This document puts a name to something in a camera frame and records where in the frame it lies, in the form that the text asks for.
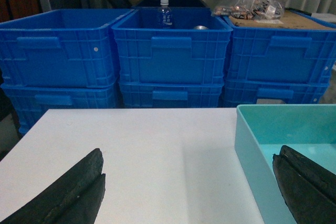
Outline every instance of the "crate rim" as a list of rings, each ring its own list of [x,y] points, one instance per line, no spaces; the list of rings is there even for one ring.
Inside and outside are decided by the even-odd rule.
[[[203,8],[203,7],[180,7],[181,8],[185,8],[185,9],[192,9],[192,8],[196,8],[196,9],[207,9],[207,8]],[[125,17],[123,20],[121,20],[120,22],[116,23],[116,24],[113,24],[111,29],[113,30],[130,30],[130,31],[143,31],[143,30],[146,30],[146,31],[183,31],[183,32],[192,32],[192,33],[211,33],[211,32],[232,32],[233,29],[230,27],[229,24],[227,24],[224,20],[222,20],[220,17],[214,17],[216,18],[223,26],[224,26],[224,29],[207,29],[207,30],[196,30],[196,29],[159,29],[159,28],[121,28],[120,26],[125,23],[128,19],[130,19],[133,15],[135,15],[137,12],[140,12],[140,8],[137,8],[135,9],[132,13],[130,13],[127,17]]]
[[[260,85],[273,85],[273,86],[291,86],[291,87],[301,87],[301,86],[314,86],[325,88],[329,87],[329,83],[294,83],[294,82],[265,82],[265,81],[251,81],[251,80],[241,80],[241,79],[225,79],[225,82],[238,82],[247,84],[260,84]]]
[[[142,82],[123,82],[118,81],[120,85],[128,85],[128,86],[146,86],[146,87],[174,87],[174,88],[220,88],[225,85],[225,83],[221,84],[174,84],[174,83],[142,83]]]
[[[332,23],[329,23],[329,22],[326,22],[326,21],[323,21],[323,20],[320,20],[320,19],[317,19],[317,18],[314,18],[314,17],[310,17],[308,15],[305,15],[303,13],[299,13],[299,12],[295,12],[293,10],[290,10],[290,12],[292,13],[295,13],[295,14],[298,14],[302,17],[305,17],[305,18],[308,18],[312,21],[315,21],[316,23],[320,24],[320,25],[323,25],[323,26],[326,26],[326,27],[330,27],[330,28],[334,28],[335,30],[321,30],[321,29],[314,29],[314,30],[311,30],[311,29],[291,29],[291,28],[267,28],[267,27],[242,27],[242,26],[235,26],[232,21],[227,17],[223,17],[223,19],[225,20],[225,22],[233,29],[233,31],[235,29],[255,29],[255,30],[280,30],[280,31],[290,31],[290,32],[293,32],[293,31],[300,31],[300,32],[314,32],[314,31],[318,31],[318,32],[328,32],[328,33],[336,33],[336,25],[332,24]]]
[[[124,14],[118,16],[117,18],[113,19],[112,21],[103,24],[102,26],[99,27],[92,27],[92,28],[32,28],[32,29],[27,29],[27,28],[1,28],[2,24],[11,24],[11,23],[15,23],[18,20],[26,20],[26,19],[30,19],[32,17],[36,17],[36,16],[42,16],[42,15],[46,15],[46,14],[50,14],[50,13],[55,13],[55,12],[62,12],[62,11],[68,11],[68,10],[106,10],[106,9],[110,9],[110,10],[114,10],[113,8],[99,8],[99,9],[57,9],[57,10],[50,10],[48,12],[45,13],[39,13],[39,14],[35,14],[35,15],[31,15],[31,16],[27,16],[27,17],[23,17],[23,18],[19,18],[19,19],[13,19],[13,20],[9,20],[6,22],[2,22],[0,23],[0,31],[88,31],[88,30],[102,30],[102,29],[106,29],[109,26],[114,25],[116,22],[118,22],[119,20],[121,20],[122,18],[128,16],[130,13],[134,12],[134,9],[117,9],[117,10],[127,10]]]

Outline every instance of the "teal plastic tray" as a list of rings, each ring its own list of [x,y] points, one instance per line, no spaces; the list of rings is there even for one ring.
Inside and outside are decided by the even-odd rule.
[[[284,144],[336,173],[336,104],[237,107],[235,150],[265,224],[296,224],[272,169]]]

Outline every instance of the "white tabletop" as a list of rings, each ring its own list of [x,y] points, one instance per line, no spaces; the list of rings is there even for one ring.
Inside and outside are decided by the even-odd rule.
[[[236,109],[49,110],[0,162],[0,220],[98,147],[95,224],[264,223],[235,128]]]

